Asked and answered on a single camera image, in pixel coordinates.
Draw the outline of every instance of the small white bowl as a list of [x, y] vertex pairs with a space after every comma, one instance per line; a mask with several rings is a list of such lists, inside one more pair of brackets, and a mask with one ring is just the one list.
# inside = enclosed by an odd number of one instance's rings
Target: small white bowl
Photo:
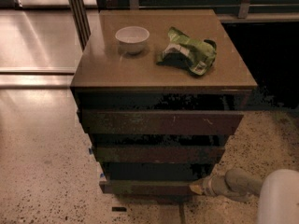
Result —
[[115, 37], [119, 40], [123, 51], [136, 55], [146, 47], [150, 32], [140, 26], [127, 26], [121, 28]]

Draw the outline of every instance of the wooden side table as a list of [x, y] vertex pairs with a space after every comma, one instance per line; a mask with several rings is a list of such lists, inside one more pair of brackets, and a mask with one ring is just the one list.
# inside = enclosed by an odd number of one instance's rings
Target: wooden side table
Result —
[[[209, 175], [257, 84], [212, 10], [102, 11], [71, 90], [78, 117], [107, 182], [104, 193], [192, 195], [189, 184]], [[149, 30], [145, 50], [119, 50], [115, 33]], [[168, 29], [216, 41], [217, 58], [203, 77], [155, 63]], [[243, 97], [240, 103], [232, 102]]]

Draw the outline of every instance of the terrazzo floor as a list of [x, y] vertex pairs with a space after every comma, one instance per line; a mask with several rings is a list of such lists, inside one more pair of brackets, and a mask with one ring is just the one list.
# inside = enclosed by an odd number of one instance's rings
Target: terrazzo floor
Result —
[[[255, 197], [196, 196], [179, 207], [102, 194], [101, 168], [76, 109], [68, 89], [0, 90], [0, 223], [255, 223]], [[244, 114], [213, 174], [239, 167], [265, 178], [299, 170], [296, 113]]]

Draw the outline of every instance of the green plastic bag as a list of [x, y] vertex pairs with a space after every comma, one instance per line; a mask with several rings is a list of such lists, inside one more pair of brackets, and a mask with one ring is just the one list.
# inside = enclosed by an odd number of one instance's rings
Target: green plastic bag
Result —
[[166, 64], [167, 61], [179, 59], [189, 70], [202, 76], [212, 66], [216, 59], [216, 43], [212, 40], [196, 40], [189, 38], [175, 27], [168, 32], [169, 46], [157, 58], [157, 64]]

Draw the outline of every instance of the table top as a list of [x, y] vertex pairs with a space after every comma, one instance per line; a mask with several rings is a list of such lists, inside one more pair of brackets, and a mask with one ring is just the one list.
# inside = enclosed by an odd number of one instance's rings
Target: table top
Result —
[[[146, 48], [137, 55], [119, 49], [116, 32], [125, 26], [149, 30]], [[187, 70], [157, 65], [169, 44], [171, 26], [197, 39], [217, 43], [217, 57], [202, 77]], [[101, 11], [74, 75], [72, 89], [99, 91], [252, 90], [257, 86], [213, 10]]]

